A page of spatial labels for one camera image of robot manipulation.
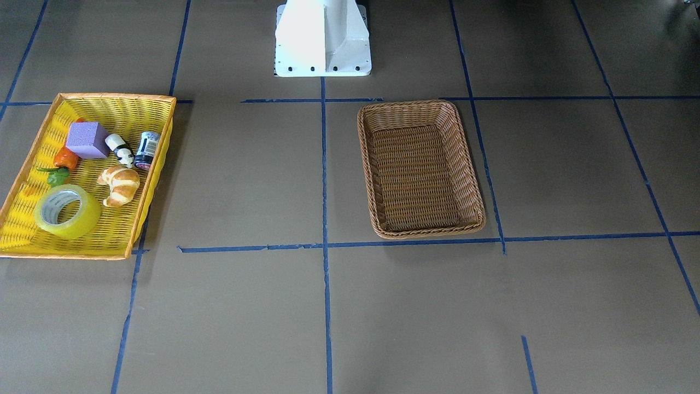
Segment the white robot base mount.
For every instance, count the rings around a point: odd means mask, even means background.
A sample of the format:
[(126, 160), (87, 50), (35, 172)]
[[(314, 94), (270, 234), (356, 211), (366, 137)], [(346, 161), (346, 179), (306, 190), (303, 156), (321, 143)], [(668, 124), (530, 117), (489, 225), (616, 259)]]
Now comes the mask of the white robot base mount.
[(366, 1), (287, 1), (277, 7), (273, 71), (283, 78), (372, 72)]

